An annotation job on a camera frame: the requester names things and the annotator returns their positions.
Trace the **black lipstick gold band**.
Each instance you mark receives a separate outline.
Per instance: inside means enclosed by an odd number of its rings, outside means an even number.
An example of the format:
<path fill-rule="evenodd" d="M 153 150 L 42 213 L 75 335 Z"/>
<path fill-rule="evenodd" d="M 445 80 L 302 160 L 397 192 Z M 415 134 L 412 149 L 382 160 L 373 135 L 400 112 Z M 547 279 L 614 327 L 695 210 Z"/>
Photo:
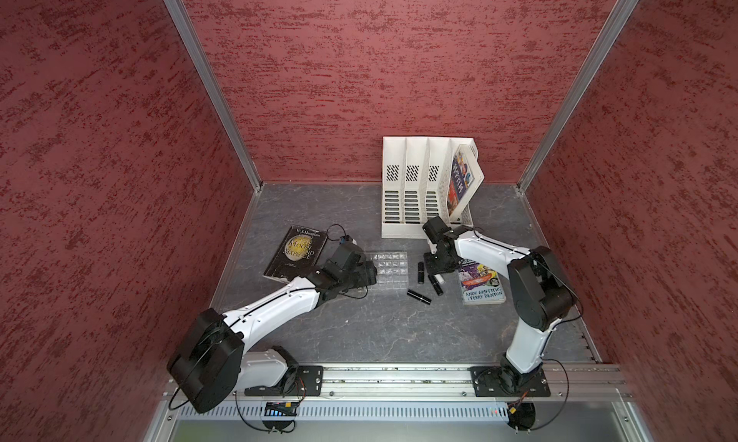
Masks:
<path fill-rule="evenodd" d="M 407 290 L 407 296 L 409 296 L 412 299 L 415 299 L 415 300 L 417 300 L 417 301 L 419 301 L 419 302 L 421 302 L 421 303 L 423 303 L 425 305 L 430 305 L 432 303 L 432 300 L 430 298 L 428 298 L 427 296 L 425 296 L 425 295 L 423 295 L 423 294 L 421 294 L 421 293 L 419 293 L 417 291 L 411 290 L 411 289 L 408 289 Z"/>

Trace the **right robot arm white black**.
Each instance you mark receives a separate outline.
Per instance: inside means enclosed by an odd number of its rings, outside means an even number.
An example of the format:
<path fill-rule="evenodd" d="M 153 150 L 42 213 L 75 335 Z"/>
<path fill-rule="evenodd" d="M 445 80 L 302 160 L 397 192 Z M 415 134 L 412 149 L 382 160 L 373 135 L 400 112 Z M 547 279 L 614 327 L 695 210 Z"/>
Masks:
<path fill-rule="evenodd" d="M 554 328 L 578 301 L 561 275 L 553 251 L 545 246 L 516 247 L 467 226 L 452 228 L 439 217 L 427 221 L 422 229 L 431 247 L 424 255 L 429 275 L 457 271 L 467 259 L 496 272 L 500 283 L 509 289 L 519 317 L 501 360 L 501 376 L 520 382 L 537 372 Z"/>

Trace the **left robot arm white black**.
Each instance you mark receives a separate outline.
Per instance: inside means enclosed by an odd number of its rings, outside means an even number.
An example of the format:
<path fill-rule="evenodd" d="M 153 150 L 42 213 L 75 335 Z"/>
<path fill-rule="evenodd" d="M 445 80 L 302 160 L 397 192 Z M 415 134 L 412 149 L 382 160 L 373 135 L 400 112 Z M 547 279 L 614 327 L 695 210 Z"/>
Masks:
<path fill-rule="evenodd" d="M 299 364 L 282 347 L 254 352 L 252 347 L 292 319 L 347 295 L 374 286 L 378 269 L 353 241 L 338 245 L 321 267 L 309 269 L 284 287 L 239 309 L 198 314 L 167 364 L 186 403 L 207 413 L 236 391 L 265 391 L 303 397 Z"/>

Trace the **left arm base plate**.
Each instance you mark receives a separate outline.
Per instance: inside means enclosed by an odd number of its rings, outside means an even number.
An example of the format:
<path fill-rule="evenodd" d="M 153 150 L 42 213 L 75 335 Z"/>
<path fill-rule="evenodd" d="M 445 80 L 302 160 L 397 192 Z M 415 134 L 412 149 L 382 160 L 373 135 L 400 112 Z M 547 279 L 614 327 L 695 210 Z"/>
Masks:
<path fill-rule="evenodd" d="M 324 371 L 324 367 L 319 365 L 292 366 L 274 386 L 246 388 L 243 394 L 249 397 L 318 397 L 322 390 Z"/>

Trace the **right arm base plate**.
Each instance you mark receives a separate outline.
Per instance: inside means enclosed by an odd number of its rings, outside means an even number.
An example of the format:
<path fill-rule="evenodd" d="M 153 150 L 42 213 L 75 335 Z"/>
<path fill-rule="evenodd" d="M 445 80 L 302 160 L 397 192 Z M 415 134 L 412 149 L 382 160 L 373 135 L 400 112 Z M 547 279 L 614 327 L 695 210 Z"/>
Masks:
<path fill-rule="evenodd" d="M 507 365 L 473 366 L 469 372 L 477 397 L 517 399 L 523 395 L 529 398 L 548 398 L 552 395 L 541 366 L 527 374 L 521 374 Z"/>

